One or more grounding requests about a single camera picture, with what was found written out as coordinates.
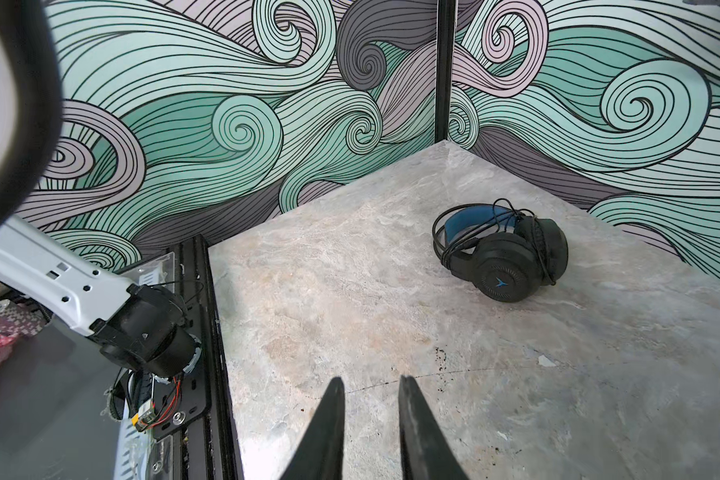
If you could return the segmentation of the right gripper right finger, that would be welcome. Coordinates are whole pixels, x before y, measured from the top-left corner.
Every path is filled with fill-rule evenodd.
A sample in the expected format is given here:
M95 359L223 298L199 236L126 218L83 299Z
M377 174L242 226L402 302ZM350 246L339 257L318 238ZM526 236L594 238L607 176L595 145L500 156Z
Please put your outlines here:
M404 479L467 479L418 383L400 378L400 453Z

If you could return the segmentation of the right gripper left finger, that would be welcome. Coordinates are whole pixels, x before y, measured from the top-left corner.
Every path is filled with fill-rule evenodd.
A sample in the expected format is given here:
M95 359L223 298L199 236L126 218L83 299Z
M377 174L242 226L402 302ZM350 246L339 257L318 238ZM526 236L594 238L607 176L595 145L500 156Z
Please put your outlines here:
M281 479L341 479L345 434L345 387L329 382Z

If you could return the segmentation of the black blue headphones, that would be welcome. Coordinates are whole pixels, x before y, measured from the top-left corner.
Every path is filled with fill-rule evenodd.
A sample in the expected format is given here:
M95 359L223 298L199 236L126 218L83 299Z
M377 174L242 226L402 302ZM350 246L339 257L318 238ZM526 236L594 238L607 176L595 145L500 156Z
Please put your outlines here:
M447 209L431 226L440 264L487 297L520 302L565 274L569 246L558 224L506 198Z

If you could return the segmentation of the white black headphones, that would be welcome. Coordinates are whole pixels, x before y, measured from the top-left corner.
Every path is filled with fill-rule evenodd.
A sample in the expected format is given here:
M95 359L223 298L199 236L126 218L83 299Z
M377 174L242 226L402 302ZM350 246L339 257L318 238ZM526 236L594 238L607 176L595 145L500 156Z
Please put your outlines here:
M62 91L40 1L0 1L0 226L33 191L62 123Z

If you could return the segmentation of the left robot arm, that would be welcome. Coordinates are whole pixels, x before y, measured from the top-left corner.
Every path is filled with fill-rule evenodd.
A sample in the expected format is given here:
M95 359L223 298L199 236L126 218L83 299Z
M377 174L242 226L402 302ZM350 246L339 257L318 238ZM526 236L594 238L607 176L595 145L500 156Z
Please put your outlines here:
M199 361L179 295L97 267L18 216L0 226L0 282L50 309L122 368L172 379Z

